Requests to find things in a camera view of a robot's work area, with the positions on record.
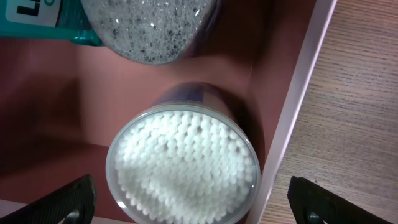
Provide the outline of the clear spray bottle blue label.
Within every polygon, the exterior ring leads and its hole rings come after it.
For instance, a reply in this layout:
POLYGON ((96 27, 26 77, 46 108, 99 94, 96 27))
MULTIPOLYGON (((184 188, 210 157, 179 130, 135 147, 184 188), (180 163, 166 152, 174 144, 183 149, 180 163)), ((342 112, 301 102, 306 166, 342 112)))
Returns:
POLYGON ((219 0, 82 0, 102 43, 145 65, 196 54, 217 20, 219 0))

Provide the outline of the cotton swab round container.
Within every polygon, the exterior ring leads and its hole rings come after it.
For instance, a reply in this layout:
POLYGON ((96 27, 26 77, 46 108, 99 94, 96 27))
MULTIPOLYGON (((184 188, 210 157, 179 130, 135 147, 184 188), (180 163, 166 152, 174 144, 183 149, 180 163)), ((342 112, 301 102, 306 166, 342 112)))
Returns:
POLYGON ((118 132, 106 180, 138 223, 237 223, 259 193, 261 171, 222 94, 191 82, 165 92, 118 132))

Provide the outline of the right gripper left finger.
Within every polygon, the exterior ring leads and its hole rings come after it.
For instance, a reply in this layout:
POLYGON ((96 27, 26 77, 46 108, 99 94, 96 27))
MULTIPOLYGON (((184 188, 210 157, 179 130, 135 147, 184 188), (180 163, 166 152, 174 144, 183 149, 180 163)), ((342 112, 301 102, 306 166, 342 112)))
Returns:
POLYGON ((1 224, 90 224, 95 207, 95 183, 88 174, 2 217, 1 224))

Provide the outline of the teal mouthwash bottle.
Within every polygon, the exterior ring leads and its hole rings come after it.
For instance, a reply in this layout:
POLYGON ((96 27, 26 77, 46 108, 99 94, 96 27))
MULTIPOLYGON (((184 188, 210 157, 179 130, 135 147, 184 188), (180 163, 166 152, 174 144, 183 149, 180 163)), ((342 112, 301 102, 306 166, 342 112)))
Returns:
POLYGON ((80 0, 1 0, 1 37, 102 46, 80 0))

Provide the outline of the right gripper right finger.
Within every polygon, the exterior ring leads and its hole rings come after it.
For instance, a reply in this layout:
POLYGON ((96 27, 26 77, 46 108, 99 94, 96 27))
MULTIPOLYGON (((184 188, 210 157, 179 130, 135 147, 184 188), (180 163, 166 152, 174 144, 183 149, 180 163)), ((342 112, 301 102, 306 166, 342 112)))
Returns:
POLYGON ((391 224, 303 177, 291 177, 287 198, 297 224, 391 224))

